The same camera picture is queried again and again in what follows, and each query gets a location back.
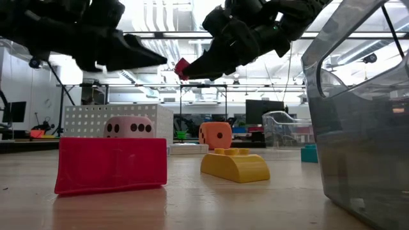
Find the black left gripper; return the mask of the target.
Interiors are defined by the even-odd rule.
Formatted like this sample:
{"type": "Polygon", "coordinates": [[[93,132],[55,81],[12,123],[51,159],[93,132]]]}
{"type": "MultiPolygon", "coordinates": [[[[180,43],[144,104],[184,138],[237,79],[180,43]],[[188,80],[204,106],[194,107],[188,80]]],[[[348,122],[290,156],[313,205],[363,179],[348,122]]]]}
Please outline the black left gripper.
{"type": "Polygon", "coordinates": [[[51,52],[72,56],[81,70],[97,71],[96,65],[107,71],[119,71],[167,63],[167,58],[146,48],[138,36],[118,29],[40,19],[33,24],[30,54],[44,61],[51,52]],[[112,55],[120,42],[124,49],[120,59],[112,55]]]}

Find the white perforated basket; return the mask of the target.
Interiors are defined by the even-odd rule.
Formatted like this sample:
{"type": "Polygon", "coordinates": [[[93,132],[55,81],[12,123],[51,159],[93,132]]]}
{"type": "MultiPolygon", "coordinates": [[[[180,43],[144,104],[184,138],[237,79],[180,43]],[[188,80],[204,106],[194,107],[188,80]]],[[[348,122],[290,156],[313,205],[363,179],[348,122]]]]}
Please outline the white perforated basket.
{"type": "Polygon", "coordinates": [[[115,116],[143,116],[153,123],[156,137],[173,142],[173,111],[155,103],[66,106],[64,137],[102,137],[104,126],[115,116]]]}

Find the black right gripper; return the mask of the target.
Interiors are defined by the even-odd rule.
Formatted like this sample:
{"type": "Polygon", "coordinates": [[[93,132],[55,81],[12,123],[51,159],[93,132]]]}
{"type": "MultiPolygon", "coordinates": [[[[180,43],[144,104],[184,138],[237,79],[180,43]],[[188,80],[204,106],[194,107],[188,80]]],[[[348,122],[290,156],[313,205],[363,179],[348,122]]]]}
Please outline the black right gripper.
{"type": "Polygon", "coordinates": [[[183,67],[182,74],[191,80],[215,80],[270,51],[280,57],[289,51],[289,40],[278,23],[251,15],[249,8],[217,6],[205,17],[203,29],[212,35],[212,42],[199,58],[183,67]]]}

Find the large yellow rounded brick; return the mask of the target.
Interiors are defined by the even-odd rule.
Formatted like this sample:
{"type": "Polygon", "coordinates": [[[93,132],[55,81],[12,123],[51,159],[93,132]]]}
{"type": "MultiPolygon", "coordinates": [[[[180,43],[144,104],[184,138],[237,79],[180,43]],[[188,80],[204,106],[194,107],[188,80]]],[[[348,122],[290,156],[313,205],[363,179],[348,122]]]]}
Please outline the large yellow rounded brick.
{"type": "Polygon", "coordinates": [[[215,148],[201,161],[201,172],[236,183],[250,183],[270,179],[265,160],[245,148],[215,148]]]}

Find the smoky grey plastic bin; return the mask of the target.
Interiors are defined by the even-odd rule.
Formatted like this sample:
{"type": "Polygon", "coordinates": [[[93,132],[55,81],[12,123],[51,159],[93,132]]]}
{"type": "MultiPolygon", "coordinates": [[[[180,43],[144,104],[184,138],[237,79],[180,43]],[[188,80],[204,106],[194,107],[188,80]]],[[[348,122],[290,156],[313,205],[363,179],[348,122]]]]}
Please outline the smoky grey plastic bin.
{"type": "Polygon", "coordinates": [[[409,230],[409,53],[353,87],[324,59],[387,0],[343,0],[302,64],[324,194],[376,229],[409,230]]]}

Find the small blue toy brick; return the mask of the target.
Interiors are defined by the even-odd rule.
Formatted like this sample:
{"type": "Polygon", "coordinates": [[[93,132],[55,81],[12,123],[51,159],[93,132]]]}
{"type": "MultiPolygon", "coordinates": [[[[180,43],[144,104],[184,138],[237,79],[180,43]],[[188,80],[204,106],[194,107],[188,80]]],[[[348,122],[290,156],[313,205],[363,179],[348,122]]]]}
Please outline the small blue toy brick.
{"type": "Polygon", "coordinates": [[[315,144],[307,144],[301,149],[301,161],[318,163],[318,154],[315,144]]]}

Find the small red toy brick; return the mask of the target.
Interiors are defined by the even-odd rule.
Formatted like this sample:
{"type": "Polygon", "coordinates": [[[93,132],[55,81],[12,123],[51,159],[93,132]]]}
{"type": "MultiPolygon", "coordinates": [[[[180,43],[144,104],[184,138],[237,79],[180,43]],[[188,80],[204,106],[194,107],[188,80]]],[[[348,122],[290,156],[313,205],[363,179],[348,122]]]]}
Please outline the small red toy brick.
{"type": "Polygon", "coordinates": [[[179,77],[181,81],[189,80],[189,76],[183,73],[184,69],[186,69],[186,67],[188,67],[189,65],[190,63],[185,58],[181,58],[175,65],[174,73],[179,77]]]}

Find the black monitor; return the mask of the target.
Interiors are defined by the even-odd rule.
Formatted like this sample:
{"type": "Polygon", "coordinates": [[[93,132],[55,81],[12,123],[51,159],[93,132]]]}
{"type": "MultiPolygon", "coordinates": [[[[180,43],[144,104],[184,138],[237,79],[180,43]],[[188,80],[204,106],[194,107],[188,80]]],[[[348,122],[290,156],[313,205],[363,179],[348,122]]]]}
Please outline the black monitor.
{"type": "Polygon", "coordinates": [[[262,116],[268,112],[283,111],[284,103],[281,101],[269,100],[246,100],[245,120],[248,125],[261,125],[262,116]]]}
{"type": "Polygon", "coordinates": [[[3,123],[23,123],[27,102],[8,102],[3,112],[3,123]]]}

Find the orange foam die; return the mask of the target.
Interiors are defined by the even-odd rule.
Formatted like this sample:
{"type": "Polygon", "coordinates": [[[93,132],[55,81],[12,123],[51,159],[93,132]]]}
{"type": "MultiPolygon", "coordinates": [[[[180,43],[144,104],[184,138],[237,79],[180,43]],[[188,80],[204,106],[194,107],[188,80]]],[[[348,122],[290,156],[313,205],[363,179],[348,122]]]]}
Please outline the orange foam die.
{"type": "Polygon", "coordinates": [[[199,127],[199,143],[207,144],[209,150],[228,149],[232,143],[232,129],[226,122],[206,122],[199,127]]]}

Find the clear plastic bin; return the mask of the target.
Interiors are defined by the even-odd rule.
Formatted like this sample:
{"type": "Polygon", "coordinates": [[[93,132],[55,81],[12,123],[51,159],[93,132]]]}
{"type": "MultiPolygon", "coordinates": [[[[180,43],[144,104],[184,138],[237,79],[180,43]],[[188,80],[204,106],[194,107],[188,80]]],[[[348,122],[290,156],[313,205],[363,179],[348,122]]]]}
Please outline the clear plastic bin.
{"type": "Polygon", "coordinates": [[[268,147],[295,148],[315,143],[309,119],[295,119],[283,111],[268,112],[262,119],[268,147]]]}

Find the black background workbench frame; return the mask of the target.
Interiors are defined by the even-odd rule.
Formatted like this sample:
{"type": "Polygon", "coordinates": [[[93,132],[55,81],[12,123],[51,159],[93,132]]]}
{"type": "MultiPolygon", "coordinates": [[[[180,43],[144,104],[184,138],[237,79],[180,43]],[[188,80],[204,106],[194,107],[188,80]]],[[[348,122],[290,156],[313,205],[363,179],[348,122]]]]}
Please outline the black background workbench frame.
{"type": "MultiPolygon", "coordinates": [[[[291,114],[298,118],[308,118],[307,103],[303,101],[304,90],[300,86],[272,85],[228,85],[228,84],[119,84],[102,89],[103,102],[109,104],[159,104],[173,111],[174,130],[186,129],[183,119],[197,120],[199,115],[212,119],[215,115],[224,118],[245,114],[246,100],[281,101],[289,107],[291,114]]],[[[66,106],[60,107],[59,125],[63,130],[63,113],[66,106]]]]}

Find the pink foam die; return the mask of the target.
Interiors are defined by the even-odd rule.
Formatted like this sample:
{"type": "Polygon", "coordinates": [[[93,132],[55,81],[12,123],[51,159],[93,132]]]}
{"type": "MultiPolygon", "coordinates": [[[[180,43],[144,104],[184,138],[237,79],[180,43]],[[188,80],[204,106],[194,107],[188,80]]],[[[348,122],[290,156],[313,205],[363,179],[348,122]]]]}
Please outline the pink foam die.
{"type": "Polygon", "coordinates": [[[154,138],[153,123],[142,116],[115,116],[104,127],[103,137],[108,138],[154,138]]]}

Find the large red toy brick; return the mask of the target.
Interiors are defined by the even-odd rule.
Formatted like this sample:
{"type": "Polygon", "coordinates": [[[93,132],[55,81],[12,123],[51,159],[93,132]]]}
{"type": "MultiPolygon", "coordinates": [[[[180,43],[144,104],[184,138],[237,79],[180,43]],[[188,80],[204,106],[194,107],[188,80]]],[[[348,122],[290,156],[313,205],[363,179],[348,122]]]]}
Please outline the large red toy brick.
{"type": "Polygon", "coordinates": [[[60,139],[57,195],[118,192],[166,183],[167,141],[163,138],[60,139]]]}

